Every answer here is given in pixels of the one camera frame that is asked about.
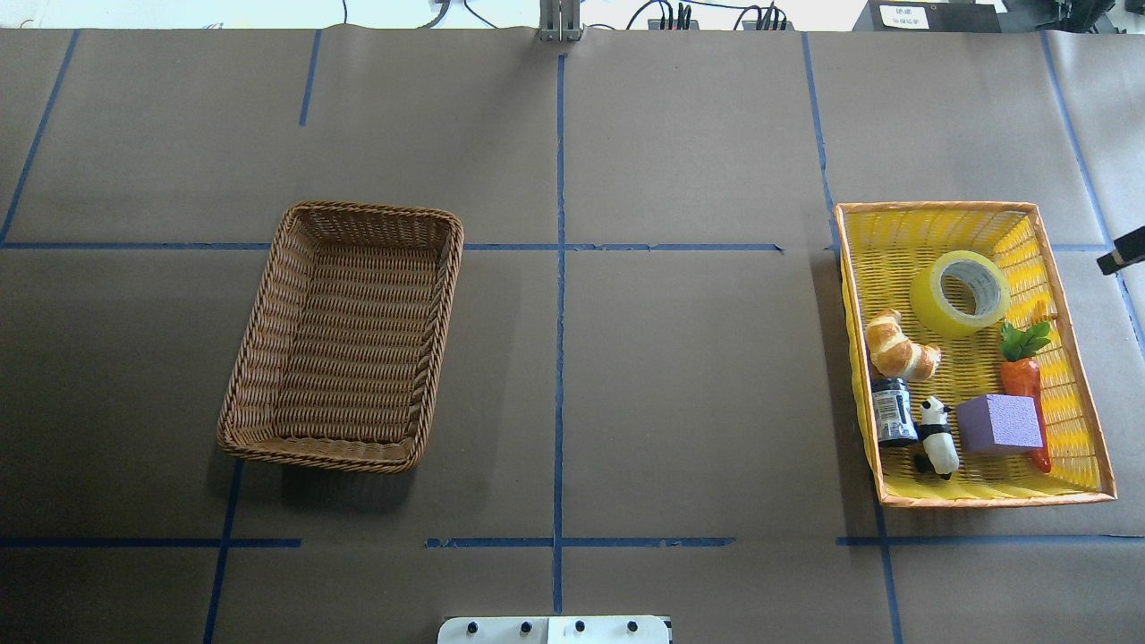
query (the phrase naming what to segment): black cable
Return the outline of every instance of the black cable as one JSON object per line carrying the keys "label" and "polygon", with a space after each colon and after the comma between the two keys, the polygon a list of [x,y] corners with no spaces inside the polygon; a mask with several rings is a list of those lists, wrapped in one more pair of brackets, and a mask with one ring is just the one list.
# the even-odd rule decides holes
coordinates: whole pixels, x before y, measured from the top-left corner
{"label": "black cable", "polygon": [[660,5],[660,24],[661,29],[664,29],[664,7],[665,6],[668,7],[668,21],[671,22],[672,5],[670,5],[668,0],[648,0],[647,2],[641,5],[639,9],[637,9],[637,13],[632,14],[632,19],[629,21],[629,25],[624,28],[624,31],[632,29],[632,23],[637,22],[637,16],[639,16],[641,11],[643,11],[648,7],[652,7],[653,5]]}
{"label": "black cable", "polygon": [[732,31],[740,29],[740,23],[743,22],[743,16],[747,16],[748,11],[752,9],[756,10],[756,29],[759,29],[759,23],[764,21],[764,8],[759,5],[752,5],[750,7],[744,7],[743,10],[740,11],[740,17],[735,18],[735,24],[732,25]]}
{"label": "black cable", "polygon": [[433,29],[437,26],[437,23],[440,23],[442,18],[445,17],[445,14],[448,11],[449,11],[449,0],[442,0],[441,9],[437,9],[437,17],[419,26],[418,29]]}
{"label": "black cable", "polygon": [[767,6],[767,11],[764,13],[764,23],[759,25],[761,30],[769,30],[772,25],[772,14],[775,11],[775,0]]}
{"label": "black cable", "polygon": [[468,9],[468,10],[469,10],[469,13],[471,13],[471,14],[473,14],[473,15],[474,15],[474,16],[475,16],[475,17],[476,17],[476,18],[477,18],[479,21],[481,21],[481,22],[485,23],[487,25],[489,25],[489,26],[491,26],[491,28],[493,28],[493,29],[499,29],[499,28],[498,28],[497,25],[495,25],[493,23],[491,23],[491,22],[487,21],[485,18],[481,17],[481,14],[479,14],[479,13],[474,11],[474,10],[473,10],[473,7],[471,7],[471,6],[469,6],[469,0],[461,0],[461,3],[463,3],[463,5],[465,5],[465,8],[466,8],[466,9]]}
{"label": "black cable", "polygon": [[684,1],[687,2],[687,3],[689,3],[689,5],[703,5],[704,7],[716,7],[718,9],[747,9],[748,8],[748,7],[743,7],[743,6],[736,7],[734,5],[719,5],[719,3],[716,3],[716,2],[701,2],[698,0],[684,0]]}

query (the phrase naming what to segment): purple foam cube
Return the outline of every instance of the purple foam cube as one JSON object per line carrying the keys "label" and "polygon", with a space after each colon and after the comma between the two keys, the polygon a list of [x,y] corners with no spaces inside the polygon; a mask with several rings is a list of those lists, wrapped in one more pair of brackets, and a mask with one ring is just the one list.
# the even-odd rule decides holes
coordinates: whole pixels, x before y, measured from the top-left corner
{"label": "purple foam cube", "polygon": [[1034,399],[988,393],[960,405],[962,450],[971,454],[1022,454],[1042,447]]}

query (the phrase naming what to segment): yellow tape roll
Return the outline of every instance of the yellow tape roll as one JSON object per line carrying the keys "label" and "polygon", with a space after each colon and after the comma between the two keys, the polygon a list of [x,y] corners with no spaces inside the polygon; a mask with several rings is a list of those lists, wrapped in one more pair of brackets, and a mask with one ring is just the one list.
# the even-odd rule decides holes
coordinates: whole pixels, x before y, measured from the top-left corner
{"label": "yellow tape roll", "polygon": [[[942,277],[958,280],[974,296],[974,313],[968,315],[942,294]],[[1010,284],[990,260],[970,251],[954,251],[918,272],[910,282],[910,306],[927,329],[947,338],[961,338],[989,327],[1010,308]]]}

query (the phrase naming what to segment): black box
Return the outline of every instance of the black box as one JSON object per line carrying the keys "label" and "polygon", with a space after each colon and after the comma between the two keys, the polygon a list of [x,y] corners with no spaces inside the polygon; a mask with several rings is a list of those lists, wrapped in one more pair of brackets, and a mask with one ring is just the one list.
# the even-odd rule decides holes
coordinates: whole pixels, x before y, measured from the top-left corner
{"label": "black box", "polygon": [[1001,33],[1002,26],[993,5],[868,0],[852,31]]}

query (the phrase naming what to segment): yellow plastic basket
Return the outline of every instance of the yellow plastic basket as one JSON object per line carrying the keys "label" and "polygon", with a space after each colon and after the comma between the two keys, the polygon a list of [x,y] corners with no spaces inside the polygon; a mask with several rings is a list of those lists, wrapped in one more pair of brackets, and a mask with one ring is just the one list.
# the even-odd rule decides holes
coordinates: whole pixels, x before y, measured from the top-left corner
{"label": "yellow plastic basket", "polygon": [[[838,204],[835,219],[842,242],[852,386],[879,502],[907,508],[1014,508],[1116,498],[1105,439],[1037,206],[1000,202]],[[942,363],[934,377],[910,384],[913,401],[937,395],[955,406],[981,394],[1002,393],[1001,322],[951,340],[923,327],[910,311],[910,280],[954,250],[986,256],[1005,274],[1011,292],[1005,320],[1016,327],[1049,320],[1053,329],[1051,344],[1037,354],[1052,463],[1048,474],[1035,469],[1026,455],[964,454],[954,415],[950,425],[962,466],[949,481],[918,473],[909,448],[877,443],[863,329],[883,309],[902,312],[902,329],[910,339],[942,348]],[[948,294],[955,300],[960,297]]]}

